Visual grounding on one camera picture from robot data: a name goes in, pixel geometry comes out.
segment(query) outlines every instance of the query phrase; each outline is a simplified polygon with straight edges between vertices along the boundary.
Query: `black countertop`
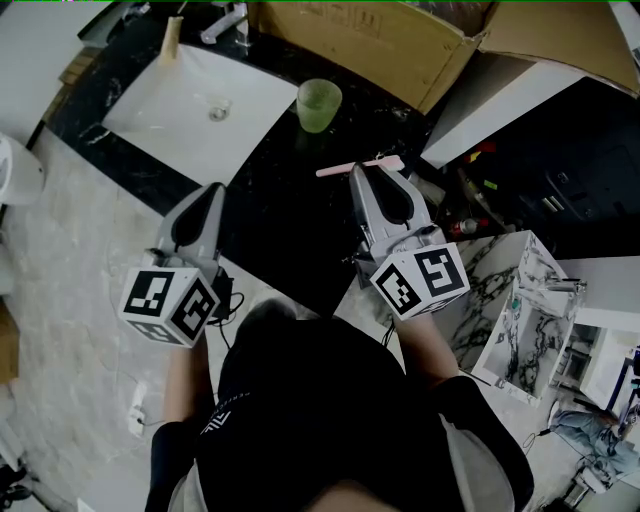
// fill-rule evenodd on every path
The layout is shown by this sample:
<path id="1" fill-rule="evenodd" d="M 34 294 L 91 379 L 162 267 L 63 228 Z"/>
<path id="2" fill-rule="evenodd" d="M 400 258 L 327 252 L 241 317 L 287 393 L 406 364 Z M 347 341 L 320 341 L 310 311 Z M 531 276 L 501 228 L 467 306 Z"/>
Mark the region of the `black countertop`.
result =
<path id="1" fill-rule="evenodd" d="M 80 78 L 49 128 L 117 184 L 164 215 L 198 185 L 109 132 L 102 120 L 158 55 L 164 24 L 132 23 Z M 310 135 L 286 111 L 228 186 L 220 246 L 225 257 L 321 315 L 331 315 L 351 283 L 359 243 L 348 175 L 315 171 L 377 155 L 398 154 L 411 166 L 429 121 L 369 81 L 313 53 L 258 35 L 246 52 L 233 30 L 205 47 L 193 33 L 181 42 L 246 62 L 300 84 L 326 78 L 343 92 L 329 128 Z"/>

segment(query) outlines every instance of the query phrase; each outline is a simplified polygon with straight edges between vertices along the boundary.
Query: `white printed logo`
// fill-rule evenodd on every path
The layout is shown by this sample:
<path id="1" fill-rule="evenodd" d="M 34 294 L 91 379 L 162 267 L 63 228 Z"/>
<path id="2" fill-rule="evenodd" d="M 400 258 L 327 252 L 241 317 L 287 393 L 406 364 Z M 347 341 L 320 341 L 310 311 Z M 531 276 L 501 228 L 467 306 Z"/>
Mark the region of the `white printed logo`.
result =
<path id="1" fill-rule="evenodd" d="M 224 422 L 227 421 L 227 418 L 229 417 L 229 414 L 231 414 L 231 411 L 228 411 L 228 412 L 222 413 L 222 414 L 218 414 L 217 416 L 214 416 L 213 418 L 211 418 L 211 420 L 209 421 L 207 426 L 204 428 L 202 433 L 204 434 L 205 432 L 211 432 L 212 430 L 218 430 L 222 425 L 224 425 Z"/>

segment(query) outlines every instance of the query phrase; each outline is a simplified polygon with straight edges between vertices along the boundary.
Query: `faucet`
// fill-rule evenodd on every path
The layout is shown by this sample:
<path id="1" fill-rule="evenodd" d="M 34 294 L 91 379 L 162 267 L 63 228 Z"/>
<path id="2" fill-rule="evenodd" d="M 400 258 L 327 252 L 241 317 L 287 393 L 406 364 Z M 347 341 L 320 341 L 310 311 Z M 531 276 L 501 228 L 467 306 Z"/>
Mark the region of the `faucet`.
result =
<path id="1" fill-rule="evenodd" d="M 229 10 L 231 2 L 213 2 L 224 7 L 226 14 L 200 34 L 200 39 L 204 44 L 215 44 L 217 38 L 225 30 L 237 25 L 238 38 L 236 42 L 243 46 L 249 46 L 249 21 L 247 20 L 249 10 L 246 2 L 233 4 L 233 10 Z"/>

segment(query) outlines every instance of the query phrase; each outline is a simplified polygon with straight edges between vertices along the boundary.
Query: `green cup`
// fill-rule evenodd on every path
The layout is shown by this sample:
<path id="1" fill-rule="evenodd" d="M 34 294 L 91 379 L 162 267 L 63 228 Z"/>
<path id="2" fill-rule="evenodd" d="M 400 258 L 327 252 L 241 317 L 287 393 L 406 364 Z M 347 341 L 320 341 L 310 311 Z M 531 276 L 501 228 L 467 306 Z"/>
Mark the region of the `green cup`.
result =
<path id="1" fill-rule="evenodd" d="M 342 91 L 329 80 L 307 80 L 298 89 L 296 107 L 300 126 L 309 133 L 323 131 L 342 103 Z"/>

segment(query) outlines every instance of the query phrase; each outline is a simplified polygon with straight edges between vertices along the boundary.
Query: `white wall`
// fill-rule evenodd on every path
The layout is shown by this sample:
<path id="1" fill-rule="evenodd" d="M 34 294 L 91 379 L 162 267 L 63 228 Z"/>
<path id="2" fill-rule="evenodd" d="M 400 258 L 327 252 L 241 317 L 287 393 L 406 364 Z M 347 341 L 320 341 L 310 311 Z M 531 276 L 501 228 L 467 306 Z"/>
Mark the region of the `white wall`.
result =
<path id="1" fill-rule="evenodd" d="M 0 15 L 0 132 L 26 144 L 82 49 L 77 33 L 107 5 L 14 3 Z"/>
<path id="2" fill-rule="evenodd" d="M 563 260 L 569 277 L 587 281 L 576 322 L 640 332 L 640 256 Z"/>

